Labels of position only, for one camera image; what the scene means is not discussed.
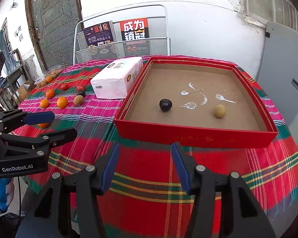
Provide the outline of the blue gloved left hand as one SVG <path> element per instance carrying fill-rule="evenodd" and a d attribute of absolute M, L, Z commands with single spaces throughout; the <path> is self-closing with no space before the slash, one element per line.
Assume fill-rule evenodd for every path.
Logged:
<path fill-rule="evenodd" d="M 5 213 L 14 197 L 13 178 L 0 179 L 0 210 Z"/>

